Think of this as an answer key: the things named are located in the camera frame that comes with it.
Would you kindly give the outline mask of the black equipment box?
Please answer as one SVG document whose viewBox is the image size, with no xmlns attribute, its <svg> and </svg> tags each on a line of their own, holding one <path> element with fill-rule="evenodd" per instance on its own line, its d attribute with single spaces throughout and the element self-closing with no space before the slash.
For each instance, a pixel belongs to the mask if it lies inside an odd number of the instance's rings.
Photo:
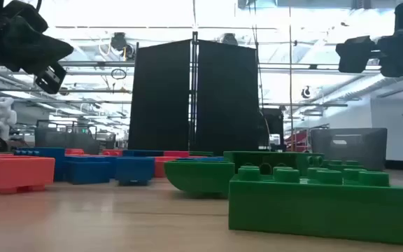
<svg viewBox="0 0 403 252">
<path fill-rule="evenodd" d="M 260 112 L 259 147 L 273 152 L 285 152 L 283 112 L 279 108 L 263 108 Z"/>
</svg>

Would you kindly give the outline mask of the translucent grey plastic bin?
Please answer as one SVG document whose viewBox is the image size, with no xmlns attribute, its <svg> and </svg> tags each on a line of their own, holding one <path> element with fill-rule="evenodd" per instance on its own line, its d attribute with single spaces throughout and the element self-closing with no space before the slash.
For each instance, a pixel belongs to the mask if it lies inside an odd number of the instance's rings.
<svg viewBox="0 0 403 252">
<path fill-rule="evenodd" d="M 37 120 L 35 147 L 77 148 L 97 155 L 115 147 L 116 134 L 78 121 Z"/>
<path fill-rule="evenodd" d="M 365 169 L 383 171 L 386 162 L 386 128 L 312 129 L 311 148 L 326 160 L 357 161 Z"/>
</svg>

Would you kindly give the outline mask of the red rack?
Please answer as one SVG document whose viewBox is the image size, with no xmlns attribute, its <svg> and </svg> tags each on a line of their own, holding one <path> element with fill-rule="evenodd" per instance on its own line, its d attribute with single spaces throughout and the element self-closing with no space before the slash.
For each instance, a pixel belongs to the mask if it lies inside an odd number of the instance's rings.
<svg viewBox="0 0 403 252">
<path fill-rule="evenodd" d="M 285 133 L 284 142 L 287 151 L 309 152 L 309 132 L 307 129 L 295 129 L 293 133 L 287 130 Z"/>
</svg>

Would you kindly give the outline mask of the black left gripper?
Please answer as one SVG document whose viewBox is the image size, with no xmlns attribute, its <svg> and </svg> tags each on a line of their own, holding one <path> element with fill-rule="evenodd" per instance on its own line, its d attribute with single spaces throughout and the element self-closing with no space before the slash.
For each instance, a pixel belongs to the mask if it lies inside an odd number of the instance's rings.
<svg viewBox="0 0 403 252">
<path fill-rule="evenodd" d="M 47 22 L 29 3 L 0 0 L 0 66 L 39 74 L 73 52 L 68 43 L 43 34 Z"/>
</svg>

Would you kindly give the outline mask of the blue rectangular toy brick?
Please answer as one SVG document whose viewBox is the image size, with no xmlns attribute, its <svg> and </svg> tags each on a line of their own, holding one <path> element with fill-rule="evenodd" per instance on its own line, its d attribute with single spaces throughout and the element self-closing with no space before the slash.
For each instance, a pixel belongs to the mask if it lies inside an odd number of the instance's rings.
<svg viewBox="0 0 403 252">
<path fill-rule="evenodd" d="M 73 185 L 108 183 L 109 162 L 65 162 L 65 180 Z"/>
<path fill-rule="evenodd" d="M 14 150 L 14 155 L 38 156 L 55 159 L 54 182 L 64 181 L 64 148 L 23 147 Z"/>
<path fill-rule="evenodd" d="M 67 155 L 64 158 L 67 162 L 115 162 L 117 160 L 116 156 L 83 156 L 83 155 Z"/>
<path fill-rule="evenodd" d="M 161 157 L 164 155 L 163 150 L 123 150 L 123 156 L 128 157 Z"/>
</svg>

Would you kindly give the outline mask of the green curved-bottom toy brick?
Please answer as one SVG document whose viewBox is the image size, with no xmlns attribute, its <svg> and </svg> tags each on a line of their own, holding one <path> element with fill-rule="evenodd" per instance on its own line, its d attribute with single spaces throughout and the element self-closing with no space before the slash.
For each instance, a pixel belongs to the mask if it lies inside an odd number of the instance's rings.
<svg viewBox="0 0 403 252">
<path fill-rule="evenodd" d="M 190 195 L 227 196 L 236 168 L 226 161 L 177 160 L 165 162 L 164 172 L 174 187 Z"/>
</svg>

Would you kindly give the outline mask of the thin vertical pole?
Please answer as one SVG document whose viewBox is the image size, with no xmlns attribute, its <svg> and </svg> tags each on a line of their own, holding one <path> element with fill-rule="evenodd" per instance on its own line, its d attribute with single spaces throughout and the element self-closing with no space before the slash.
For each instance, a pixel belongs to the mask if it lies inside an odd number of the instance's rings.
<svg viewBox="0 0 403 252">
<path fill-rule="evenodd" d="M 290 106 L 290 152 L 295 151 L 295 140 L 294 140 L 294 119 L 293 119 L 293 101 L 292 101 L 292 5 L 289 0 L 288 4 L 288 17 L 289 17 L 289 106 Z"/>
</svg>

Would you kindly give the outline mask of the black folding screen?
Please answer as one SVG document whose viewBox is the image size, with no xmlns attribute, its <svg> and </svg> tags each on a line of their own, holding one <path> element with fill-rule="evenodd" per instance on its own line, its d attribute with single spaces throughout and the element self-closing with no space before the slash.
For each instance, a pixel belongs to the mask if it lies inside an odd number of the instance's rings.
<svg viewBox="0 0 403 252">
<path fill-rule="evenodd" d="M 253 48 L 190 39 L 139 48 L 128 147 L 255 151 L 258 102 Z"/>
</svg>

